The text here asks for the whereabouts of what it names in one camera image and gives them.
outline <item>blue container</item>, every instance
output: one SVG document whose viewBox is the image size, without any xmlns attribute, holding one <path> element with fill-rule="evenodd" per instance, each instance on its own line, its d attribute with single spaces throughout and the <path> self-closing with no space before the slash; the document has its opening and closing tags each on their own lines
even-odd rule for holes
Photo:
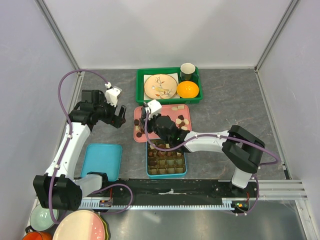
<svg viewBox="0 0 320 240">
<path fill-rule="evenodd" d="M 166 173 L 166 174 L 149 174 L 148 172 L 148 146 L 149 143 L 146 143 L 146 174 L 148 175 L 148 177 L 150 179 L 169 179 L 169 178 L 183 178 L 186 174 L 187 174 L 187 158 L 186 158 L 186 154 L 184 153 L 184 166 L 185 166 L 185 171 L 182 173 Z"/>
<path fill-rule="evenodd" d="M 86 147 L 81 177 L 89 172 L 106 173 L 109 182 L 118 180 L 122 146 L 118 144 L 92 143 Z"/>
</svg>

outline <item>mug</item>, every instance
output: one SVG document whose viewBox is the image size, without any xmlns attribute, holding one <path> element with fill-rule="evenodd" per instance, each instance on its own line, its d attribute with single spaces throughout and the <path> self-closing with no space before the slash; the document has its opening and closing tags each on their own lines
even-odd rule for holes
<svg viewBox="0 0 320 240">
<path fill-rule="evenodd" d="M 32 231 L 25 235 L 22 240 L 52 240 L 52 236 L 47 232 Z"/>
<path fill-rule="evenodd" d="M 191 63 L 184 63 L 180 67 L 181 81 L 195 81 L 199 79 L 196 74 L 196 66 Z"/>
</svg>

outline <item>beige plate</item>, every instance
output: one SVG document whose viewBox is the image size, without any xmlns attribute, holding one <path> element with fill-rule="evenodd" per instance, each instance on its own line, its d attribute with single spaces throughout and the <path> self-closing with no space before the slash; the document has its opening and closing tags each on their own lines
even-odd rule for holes
<svg viewBox="0 0 320 240">
<path fill-rule="evenodd" d="M 176 91 L 176 80 L 166 74 L 152 75 L 144 84 L 144 92 L 151 99 L 170 99 Z"/>
</svg>

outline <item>orange cup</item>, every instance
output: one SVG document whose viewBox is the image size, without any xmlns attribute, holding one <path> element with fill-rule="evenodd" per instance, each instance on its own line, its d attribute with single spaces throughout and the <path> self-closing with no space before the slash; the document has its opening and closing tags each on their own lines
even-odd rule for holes
<svg viewBox="0 0 320 240">
<path fill-rule="evenodd" d="M 22 240 L 52 240 L 52 236 L 47 232 L 33 231 L 25 235 Z"/>
</svg>

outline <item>black base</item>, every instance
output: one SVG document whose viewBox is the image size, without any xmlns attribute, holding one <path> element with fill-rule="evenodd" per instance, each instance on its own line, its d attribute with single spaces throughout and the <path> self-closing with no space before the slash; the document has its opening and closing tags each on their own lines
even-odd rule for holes
<svg viewBox="0 0 320 240">
<path fill-rule="evenodd" d="M 214 179 L 119 179 L 109 184 L 129 186 L 133 192 L 133 206 L 221 205 L 222 198 L 246 199 L 247 192 L 251 198 L 257 196 L 257 191 L 254 191 L 256 182 L 249 182 L 245 189 L 232 186 L 230 181 Z M 174 193 L 182 194 L 159 194 L 171 189 Z M 113 205 L 127 205 L 130 193 L 125 187 L 114 187 L 112 199 Z"/>
</svg>

